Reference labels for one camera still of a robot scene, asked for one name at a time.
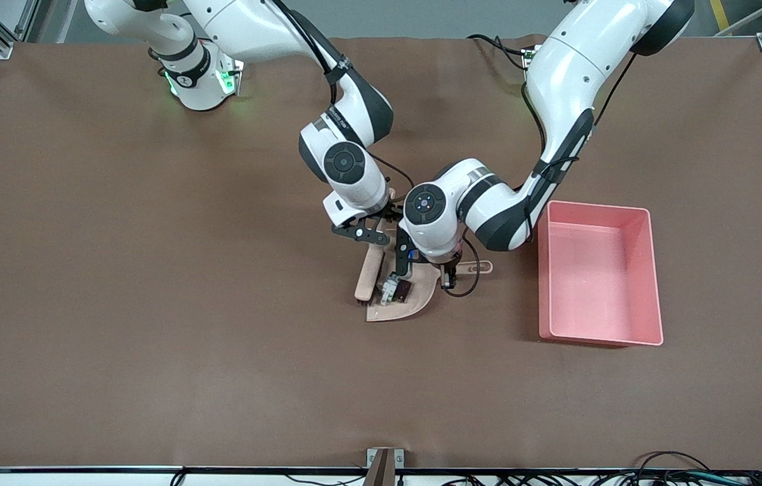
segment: wire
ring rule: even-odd
[[[307,480],[304,480],[304,479],[297,479],[297,478],[289,476],[287,474],[285,474],[285,477],[290,479],[292,482],[295,482],[295,483],[313,484],[314,486],[344,486],[346,484],[356,483],[357,481],[361,480],[365,476],[359,476],[359,477],[355,477],[354,479],[350,479],[350,480],[347,480],[347,481],[344,481],[344,482],[340,481],[340,482],[337,482],[337,483],[316,483],[314,481],[307,481]]]
[[[462,240],[470,248],[470,252],[473,253],[474,259],[477,261],[477,274],[474,276],[474,283],[470,285],[470,289],[467,289],[460,294],[450,292],[450,289],[443,289],[443,291],[446,292],[446,295],[455,296],[455,298],[461,298],[461,296],[469,296],[471,292],[474,292],[474,290],[476,290],[477,284],[480,283],[480,256],[477,254],[477,249],[474,248],[474,246],[470,243],[470,241],[464,237],[464,233],[462,234]]]
[[[608,107],[609,102],[611,101],[611,96],[615,94],[615,89],[618,89],[618,85],[621,84],[621,80],[624,79],[624,74],[627,74],[627,71],[630,70],[630,66],[633,65],[633,61],[636,61],[636,56],[636,53],[633,53],[633,55],[630,56],[630,61],[627,62],[627,66],[624,68],[624,71],[621,71],[621,75],[618,76],[618,80],[615,81],[615,86],[611,87],[609,96],[606,97],[605,103],[603,103],[603,107],[600,108],[599,115],[597,115],[597,121],[594,122],[594,126],[597,126],[599,120],[602,119],[603,113],[605,113],[605,108]]]
[[[380,158],[377,155],[372,154],[371,152],[369,152],[369,155],[371,155],[372,158],[374,158],[374,160],[377,160],[378,162],[380,162],[380,163],[386,165],[387,167],[389,167],[390,169],[393,169],[396,172],[398,172],[400,175],[402,175],[403,178],[408,179],[408,184],[411,185],[411,189],[414,188],[414,185],[416,185],[416,184],[414,184],[414,179],[412,179],[411,176],[408,175],[408,173],[406,173],[404,170],[399,169],[398,167],[394,166],[392,163],[387,162],[383,158]]]
[[[186,468],[185,466],[180,468],[180,470],[171,477],[171,486],[180,486],[180,484],[186,480],[187,474],[189,474],[189,468]]]
[[[650,456],[647,456],[645,460],[642,461],[642,466],[639,467],[639,474],[642,474],[642,472],[645,470],[645,467],[648,465],[648,462],[651,462],[653,459],[656,459],[659,456],[681,456],[681,458],[690,459],[691,461],[696,462],[696,464],[701,465],[704,470],[711,470],[711,468],[707,467],[704,462],[693,458],[693,456],[690,456],[685,452],[677,452],[677,450],[658,450],[657,452],[653,452],[653,454]]]
[[[463,477],[462,479],[454,479],[452,481],[447,481],[446,483],[443,483],[440,486],[455,486],[458,483],[469,484],[471,482],[469,477]]]
[[[567,483],[569,483],[571,486],[579,486],[578,483],[570,479],[569,477],[566,477],[562,474],[551,474],[551,473],[544,473],[544,474],[531,474],[526,475],[525,477],[519,478],[519,477],[513,477],[513,479],[518,480],[518,484],[511,485],[511,486],[527,486],[529,481],[532,479],[536,479],[540,481],[541,483],[545,484],[546,486],[556,486],[560,485],[562,486],[562,482],[559,481],[559,479],[563,479]]]
[[[309,49],[312,50],[312,53],[314,53],[315,57],[318,58],[318,64],[321,65],[321,68],[324,70],[324,74],[329,74],[329,72],[332,71],[332,67],[329,67],[329,64],[327,64],[324,55],[318,48],[318,43],[312,39],[312,36],[309,36],[309,34],[303,28],[303,25],[300,25],[300,23],[297,22],[297,19],[294,18],[294,12],[291,12],[291,9],[288,9],[285,3],[282,3],[281,0],[273,0],[273,3],[275,3],[276,7],[279,7],[279,10],[281,10],[282,14],[288,19],[288,21],[291,22],[291,25],[293,25],[295,30],[297,30],[297,33],[300,34],[300,37],[306,41]],[[334,105],[337,98],[338,89],[335,83],[332,83],[329,85],[329,104]]]
[[[525,105],[528,107],[528,111],[530,111],[531,116],[534,117],[534,121],[537,124],[537,129],[540,130],[540,153],[542,153],[545,151],[545,129],[542,126],[540,117],[537,117],[534,105],[531,105],[531,101],[528,99],[528,92],[526,91],[527,86],[528,82],[522,83],[522,99],[524,99]]]
[[[517,51],[515,49],[510,49],[509,47],[505,47],[504,44],[499,43],[500,38],[497,37],[497,36],[493,40],[493,39],[489,38],[488,36],[483,36],[483,34],[473,34],[472,36],[467,36],[467,39],[479,39],[480,41],[486,41],[486,43],[489,43],[489,44],[497,47],[497,49],[503,49],[506,52],[508,52],[508,53],[514,53],[515,55],[522,55],[522,51]]]
[[[486,41],[486,43],[489,43],[492,45],[492,47],[495,47],[495,49],[500,49],[502,53],[504,53],[505,56],[507,56],[507,59],[510,60],[510,64],[515,65],[517,68],[519,68],[522,71],[527,71],[528,68],[524,67],[523,65],[520,65],[518,62],[516,62],[515,59],[510,55],[510,53],[514,53],[515,55],[522,55],[522,51],[517,51],[515,49],[510,49],[507,46],[504,46],[504,43],[501,41],[500,36],[495,36],[495,40],[489,39],[489,37],[483,36],[483,34],[473,34],[473,36],[468,36],[468,39],[475,39],[480,41]]]
[[[545,175],[545,172],[547,172],[548,169],[551,169],[551,168],[553,168],[554,166],[556,166],[558,164],[567,163],[567,162],[576,162],[577,160],[578,160],[578,157],[562,157],[562,158],[559,158],[556,161],[553,161],[551,163],[545,164],[545,167],[543,167],[540,170],[540,173],[537,174],[537,176],[538,176],[538,178],[542,178],[542,176]],[[521,186],[519,186],[515,190],[519,191],[522,188],[523,185],[524,184],[522,184]],[[528,196],[525,196],[524,203],[525,203],[524,204],[524,206],[525,206],[525,222],[528,224],[528,237],[526,238],[525,243],[530,243],[531,241],[534,240],[534,221],[531,219],[531,211],[530,211],[531,196],[529,194],[528,194]]]

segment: pink plastic bin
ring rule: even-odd
[[[662,344],[648,210],[552,200],[537,237],[542,338]]]

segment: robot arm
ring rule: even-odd
[[[185,19],[162,12],[165,0],[85,0],[100,28],[150,44],[167,69],[175,95],[192,109],[216,107],[233,92],[220,81],[230,72],[233,59],[248,63],[289,55],[313,59],[324,69],[329,85],[343,90],[341,99],[301,130],[298,145],[309,169],[333,188],[324,206],[334,230],[389,209],[387,181],[366,147],[389,134],[393,110],[349,59],[281,0],[184,3],[211,43],[199,42]]]
[[[593,102],[627,51],[651,55],[680,36],[692,0],[581,0],[528,68],[526,95],[545,128],[540,161],[513,190],[479,160],[454,163],[408,193],[400,227],[435,264],[461,251],[464,222],[483,246],[508,251],[528,241],[545,203],[593,129]]]

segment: black cable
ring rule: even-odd
[[[291,25],[293,25],[295,30],[297,30],[297,33],[300,34],[300,37],[302,37],[303,40],[306,41],[306,44],[309,46],[309,49],[312,50],[312,53],[314,53],[315,57],[318,58],[318,64],[321,65],[321,68],[324,70],[324,74],[329,74],[329,72],[332,71],[332,67],[329,67],[329,64],[327,64],[326,59],[324,58],[324,55],[321,53],[320,49],[318,48],[318,43],[316,43],[315,40],[312,39],[312,36],[309,36],[309,34],[303,28],[303,25],[300,25],[297,19],[294,18],[294,13],[291,12],[291,9],[288,9],[285,3],[282,3],[281,0],[272,0],[272,1],[273,3],[275,3],[276,7],[279,7],[279,10],[281,10],[282,14],[286,18],[288,18],[288,21],[291,22]],[[332,83],[331,85],[329,85],[329,104],[334,105],[337,98],[338,98],[338,89],[335,83]]]
[[[545,150],[545,129],[542,126],[540,117],[537,117],[534,105],[531,105],[531,101],[528,99],[528,92],[526,91],[527,86],[528,82],[522,83],[522,99],[524,99],[525,105],[528,107],[528,111],[530,111],[531,116],[534,117],[534,121],[537,124],[537,129],[540,130],[540,153],[542,153]]]
[[[548,481],[547,479],[544,479],[542,476],[544,476],[544,475],[542,475],[542,474],[534,474],[534,475],[525,476],[525,479],[526,479],[526,483],[525,484],[527,484],[527,482],[529,480],[531,480],[531,479],[536,479],[539,482],[545,484],[545,486],[556,486],[557,484],[560,484],[560,483],[557,482],[557,480],[555,480],[555,482],[551,482],[551,481]]]
[[[553,168],[554,166],[556,166],[558,164],[567,163],[567,162],[576,162],[577,160],[578,160],[578,157],[563,157],[563,158],[559,158],[558,160],[556,160],[554,162],[545,164],[545,167],[543,167],[540,170],[540,173],[537,174],[537,176],[539,178],[541,178],[541,176],[545,175],[545,172],[548,169],[551,169],[551,168]],[[515,190],[519,191],[522,188],[523,185],[524,184],[522,184],[521,186],[519,186]],[[530,211],[531,196],[529,196],[529,195],[525,196],[524,202],[525,202],[525,204],[524,204],[524,206],[525,206],[525,222],[528,224],[528,237],[526,238],[525,243],[530,243],[531,241],[534,240],[534,221],[531,219],[531,211]]]
[[[599,120],[602,119],[603,113],[605,113],[605,108],[608,107],[609,101],[611,101],[611,96],[615,94],[615,89],[618,89],[618,85],[621,84],[621,80],[624,79],[624,74],[627,74],[627,71],[630,70],[630,66],[633,65],[633,61],[636,61],[636,56],[636,53],[630,56],[630,61],[627,62],[627,66],[624,68],[624,71],[621,71],[621,75],[618,76],[618,80],[615,81],[615,86],[611,87],[609,96],[606,97],[605,103],[603,103],[603,107],[600,108],[599,115],[597,115],[597,121],[594,122],[594,126],[597,126]]]
[[[464,241],[465,244],[467,244],[468,247],[470,247],[470,251],[473,253],[474,259],[477,261],[477,274],[474,276],[474,283],[470,285],[470,289],[467,289],[460,294],[450,292],[450,289],[443,289],[446,295],[455,296],[455,298],[460,298],[461,296],[469,296],[471,292],[474,292],[474,290],[476,290],[477,284],[480,283],[480,256],[477,254],[477,249],[474,248],[474,246],[471,245],[470,241],[468,241],[468,239],[464,237],[464,234],[462,234],[462,240]]]
[[[483,34],[473,34],[473,36],[468,36],[468,39],[486,41],[486,43],[491,44],[492,47],[495,47],[495,49],[499,49],[502,53],[504,53],[504,55],[507,56],[507,59],[510,60],[510,64],[515,65],[522,71],[526,71],[526,68],[516,62],[516,60],[513,59],[513,57],[510,55],[510,53],[514,53],[515,55],[522,55],[522,51],[517,51],[515,49],[510,49],[509,47],[504,46],[500,36],[495,36],[495,39],[492,40],[489,39],[489,37],[483,36]]]
[[[513,59],[513,56],[511,56],[510,53],[507,52],[508,48],[504,46],[504,43],[501,42],[501,37],[495,36],[495,41],[497,41],[497,45],[501,46],[501,52],[504,53],[505,56],[507,56],[507,59],[510,60],[510,64],[515,65],[517,68],[519,68],[522,71],[528,70],[528,68],[516,62],[516,60]]]
[[[357,481],[361,480],[365,476],[355,477],[354,479],[350,479],[350,480],[347,480],[347,481],[344,481],[344,482],[339,481],[337,483],[317,483],[317,482],[314,482],[314,481],[307,481],[307,480],[304,480],[304,479],[297,479],[295,477],[289,476],[288,474],[285,474],[285,477],[290,479],[292,482],[300,483],[300,484],[313,484],[314,486],[344,486],[346,484],[356,483]]]
[[[659,456],[681,456],[681,458],[687,458],[690,459],[693,462],[696,462],[696,464],[701,465],[704,470],[711,470],[711,468],[707,467],[707,465],[704,462],[699,461],[699,459],[693,458],[693,456],[690,456],[689,454],[686,454],[685,452],[677,452],[677,450],[658,450],[657,452],[653,452],[650,456],[647,456],[643,461],[642,465],[639,467],[639,474],[642,474],[642,472],[645,470],[645,467],[648,465],[648,462],[651,462],[653,459],[658,458]]]
[[[496,49],[504,49],[508,53],[514,53],[515,55],[522,55],[522,51],[510,49],[509,47],[505,47],[504,44],[502,43],[495,43],[495,40],[489,38],[488,36],[483,36],[483,34],[473,34],[472,36],[467,36],[467,39],[479,39],[480,41],[486,41],[486,43],[489,43],[495,46]]]
[[[377,155],[372,154],[371,152],[369,152],[369,155],[371,155],[372,158],[374,158],[374,160],[377,160],[378,162],[380,162],[380,163],[386,165],[387,167],[389,167],[390,169],[393,169],[396,172],[398,172],[400,175],[402,175],[403,178],[408,179],[408,184],[411,184],[411,189],[414,188],[414,185],[416,185],[416,184],[414,184],[414,179],[412,179],[411,176],[408,175],[408,173],[406,173],[404,170],[399,169],[398,167],[394,166],[392,163],[387,162],[383,158],[380,158]]]
[[[180,468],[176,474],[171,477],[171,486],[180,486],[185,480],[186,475],[189,474],[189,470],[186,467]]]
[[[467,477],[463,477],[462,479],[454,479],[452,481],[447,481],[446,483],[441,484],[440,486],[455,486],[458,483],[470,483],[470,479]]]
[[[569,477],[566,477],[566,476],[564,476],[563,474],[552,474],[552,475],[547,475],[547,476],[552,476],[552,477],[559,477],[559,478],[562,478],[564,481],[566,481],[567,483],[569,483],[569,484],[570,484],[570,486],[579,486],[579,484],[578,484],[578,483],[576,483],[575,481],[573,481],[573,480],[572,480],[572,479],[570,479]]]

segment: gray floor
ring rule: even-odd
[[[548,34],[569,12],[562,0],[289,0],[292,9],[312,19],[329,37],[462,38],[482,33],[505,38]],[[762,0],[726,0],[729,22],[762,6]],[[173,13],[185,12],[182,3]],[[739,34],[762,29],[762,19]],[[685,36],[713,36],[719,28],[709,0],[696,0]],[[84,0],[51,0],[39,41],[54,43],[130,43],[108,36],[88,18]]]

